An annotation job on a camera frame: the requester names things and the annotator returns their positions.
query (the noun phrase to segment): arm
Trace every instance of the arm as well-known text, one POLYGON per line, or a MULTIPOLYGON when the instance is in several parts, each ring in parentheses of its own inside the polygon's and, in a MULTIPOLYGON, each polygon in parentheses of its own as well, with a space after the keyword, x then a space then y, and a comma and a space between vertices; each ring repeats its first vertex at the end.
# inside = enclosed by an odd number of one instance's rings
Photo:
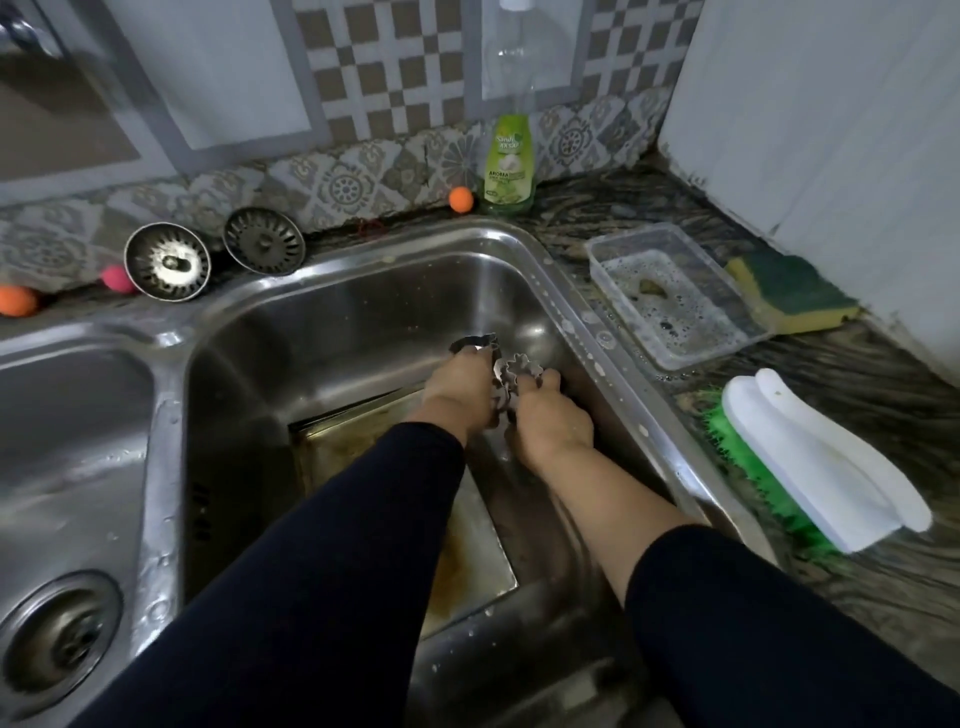
POLYGON ((518 386, 518 455, 576 521, 686 728, 960 725, 954 692, 593 450, 556 372, 518 386))
POLYGON ((570 512, 620 603, 636 562, 658 536, 693 521, 593 449, 589 415, 560 393, 560 374, 517 380, 512 445, 570 512))
POLYGON ((442 366, 407 423, 248 548, 74 728, 400 725, 490 366, 442 366))

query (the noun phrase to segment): tile backsplash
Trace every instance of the tile backsplash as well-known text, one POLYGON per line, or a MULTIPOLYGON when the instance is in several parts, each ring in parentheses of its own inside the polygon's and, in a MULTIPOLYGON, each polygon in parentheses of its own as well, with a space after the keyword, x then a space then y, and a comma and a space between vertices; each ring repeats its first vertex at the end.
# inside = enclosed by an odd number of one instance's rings
MULTIPOLYGON (((0 64, 0 282, 95 280, 155 220, 215 234, 262 204, 315 230, 477 186, 496 0, 39 2, 71 64, 0 64)), ((541 180, 646 150, 701 6, 538 0, 572 54, 538 91, 541 180)))

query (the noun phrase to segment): dish soap bottle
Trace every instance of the dish soap bottle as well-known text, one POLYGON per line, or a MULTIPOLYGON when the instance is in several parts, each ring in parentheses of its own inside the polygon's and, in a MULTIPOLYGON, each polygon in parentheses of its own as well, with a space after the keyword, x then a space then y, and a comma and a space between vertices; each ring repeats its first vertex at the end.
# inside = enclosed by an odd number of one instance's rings
POLYGON ((505 92, 509 109, 493 125, 483 165, 484 211, 516 215, 534 202, 536 159, 529 114, 536 110, 534 77, 540 56, 534 0, 500 0, 497 38, 484 52, 491 86, 505 92))

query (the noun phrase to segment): wall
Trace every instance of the wall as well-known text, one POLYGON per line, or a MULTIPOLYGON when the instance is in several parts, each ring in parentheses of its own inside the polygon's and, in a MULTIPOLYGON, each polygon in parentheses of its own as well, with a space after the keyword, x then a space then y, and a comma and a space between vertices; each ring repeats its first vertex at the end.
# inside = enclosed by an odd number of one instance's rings
POLYGON ((949 0, 710 0, 660 136, 679 174, 953 378, 958 33, 949 0))
MULTIPOLYGON (((251 201, 309 229, 436 203, 503 108, 495 0, 38 2, 70 62, 0 62, 0 282, 93 280, 139 225, 251 201)), ((566 58, 538 69, 541 179, 636 160, 701 6, 539 0, 566 58)))

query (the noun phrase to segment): hand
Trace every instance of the hand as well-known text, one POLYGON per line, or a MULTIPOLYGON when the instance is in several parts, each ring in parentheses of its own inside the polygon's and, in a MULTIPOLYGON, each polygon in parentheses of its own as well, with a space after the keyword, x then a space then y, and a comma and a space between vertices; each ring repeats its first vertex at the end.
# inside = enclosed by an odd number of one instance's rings
POLYGON ((467 443, 467 437, 491 420, 493 353, 490 349, 461 349, 441 364, 423 387, 420 408, 407 422, 429 422, 467 443))
POLYGON ((511 446, 534 473, 544 469, 558 454, 576 448, 593 449, 593 421, 584 410, 560 393, 560 373, 548 369, 542 385, 527 375, 516 379, 516 432, 511 446))

